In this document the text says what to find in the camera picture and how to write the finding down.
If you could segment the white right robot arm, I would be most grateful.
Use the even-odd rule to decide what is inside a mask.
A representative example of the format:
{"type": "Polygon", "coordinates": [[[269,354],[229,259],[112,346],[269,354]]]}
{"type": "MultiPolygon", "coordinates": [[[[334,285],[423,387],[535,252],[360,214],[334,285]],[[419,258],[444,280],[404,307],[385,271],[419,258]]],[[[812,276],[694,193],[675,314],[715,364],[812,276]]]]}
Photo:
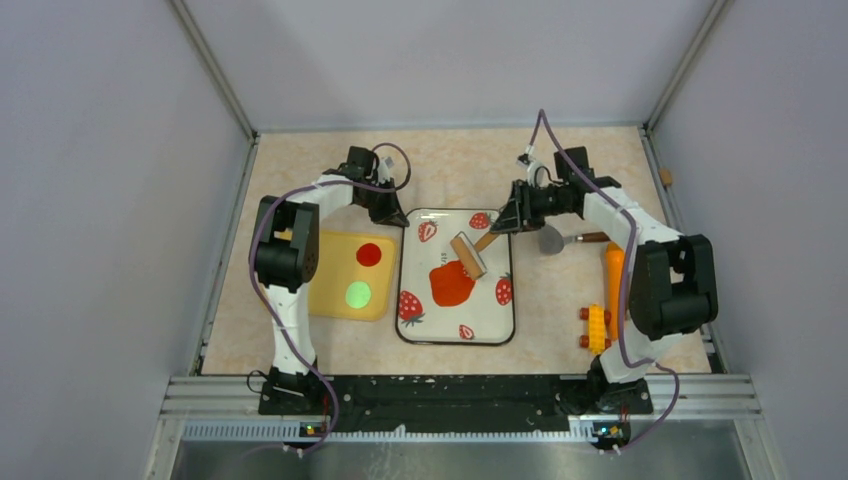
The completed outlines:
{"type": "Polygon", "coordinates": [[[586,385],[589,404],[612,412],[626,400],[626,383],[642,379],[683,336],[716,319],[713,246],[703,235],[685,235],[655,219],[614,178],[595,176],[586,148],[558,151],[554,160],[557,181],[513,181],[490,230],[537,231],[551,216],[575,214],[623,249],[619,337],[597,355],[593,367],[602,374],[586,385]]]}

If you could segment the orange dough disc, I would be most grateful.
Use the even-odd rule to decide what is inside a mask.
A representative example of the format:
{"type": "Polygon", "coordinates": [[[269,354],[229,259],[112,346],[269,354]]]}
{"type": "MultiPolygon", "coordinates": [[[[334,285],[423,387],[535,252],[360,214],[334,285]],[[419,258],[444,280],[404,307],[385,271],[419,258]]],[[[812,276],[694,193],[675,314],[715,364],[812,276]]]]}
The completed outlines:
{"type": "Polygon", "coordinates": [[[429,273],[431,295],[439,307],[455,307],[467,301],[476,284],[459,260],[450,261],[429,273]]]}

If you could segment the wooden pastry roller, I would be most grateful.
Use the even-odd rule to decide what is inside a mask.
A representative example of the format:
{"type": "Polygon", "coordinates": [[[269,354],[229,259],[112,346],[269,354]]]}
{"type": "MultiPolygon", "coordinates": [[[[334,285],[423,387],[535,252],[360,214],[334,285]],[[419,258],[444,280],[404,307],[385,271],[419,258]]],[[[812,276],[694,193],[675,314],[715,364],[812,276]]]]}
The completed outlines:
{"type": "Polygon", "coordinates": [[[476,242],[472,242],[465,232],[458,232],[449,242],[457,259],[462,264],[468,277],[479,280],[487,273],[487,267],[482,259],[482,252],[497,238],[498,234],[487,232],[476,242]]]}

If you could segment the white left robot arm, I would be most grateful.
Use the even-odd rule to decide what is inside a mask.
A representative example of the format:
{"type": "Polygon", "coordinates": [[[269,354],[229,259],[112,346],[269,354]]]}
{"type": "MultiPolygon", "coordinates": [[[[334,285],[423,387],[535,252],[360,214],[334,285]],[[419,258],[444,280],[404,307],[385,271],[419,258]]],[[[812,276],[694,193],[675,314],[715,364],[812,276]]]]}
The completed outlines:
{"type": "Polygon", "coordinates": [[[308,297],[320,255],[320,224],[330,214],[356,205],[376,225],[405,228],[409,221],[398,191],[411,181],[397,181],[391,163],[375,148],[352,146],[344,162],[312,183],[280,196],[263,197],[251,237],[248,267],[254,292],[269,311],[275,352],[266,383],[282,391],[297,413],[319,404],[317,355],[309,333],[308,297]]]}

